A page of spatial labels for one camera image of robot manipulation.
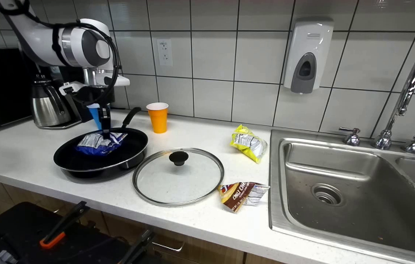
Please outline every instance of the black frying pan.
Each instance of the black frying pan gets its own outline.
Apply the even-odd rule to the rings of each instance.
[[[64,172],[68,172],[74,178],[109,178],[120,170],[136,167],[145,159],[145,148],[148,137],[136,129],[126,128],[131,118],[139,112],[139,107],[124,118],[121,128],[111,129],[111,132],[123,132],[127,137],[121,141],[121,145],[104,157],[84,156],[76,150],[84,135],[76,137],[62,144],[54,154],[54,163]]]

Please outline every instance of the cabinet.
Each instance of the cabinet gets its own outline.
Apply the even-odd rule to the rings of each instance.
[[[0,213],[8,210],[18,203],[32,203],[45,210],[65,214],[73,204],[43,197],[35,192],[23,191],[13,187],[0,184]],[[96,210],[89,210],[80,217],[82,225],[95,225],[102,233],[109,236],[123,236],[128,244],[136,239],[148,228],[143,223],[131,222],[117,216],[105,214]],[[183,247],[180,253],[172,253],[159,247],[149,247],[149,254],[159,255],[167,263],[175,264],[275,264],[260,257],[249,255],[231,248],[219,247],[194,238],[189,238],[180,233],[150,228],[155,233],[153,242],[167,245],[170,248]]]

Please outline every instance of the sink basin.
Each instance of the sink basin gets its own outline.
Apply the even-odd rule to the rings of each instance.
[[[413,154],[278,131],[269,148],[272,231],[415,261]]]

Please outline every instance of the sink drain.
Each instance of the sink drain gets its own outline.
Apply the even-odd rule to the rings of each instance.
[[[312,188],[312,194],[322,204],[341,204],[338,189],[331,185],[318,184]]]

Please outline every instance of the pan handle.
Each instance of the pan handle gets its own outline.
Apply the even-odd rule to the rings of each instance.
[[[121,129],[127,128],[127,125],[130,123],[130,121],[133,119],[133,116],[140,112],[140,107],[133,107],[128,115],[123,119],[121,122]]]

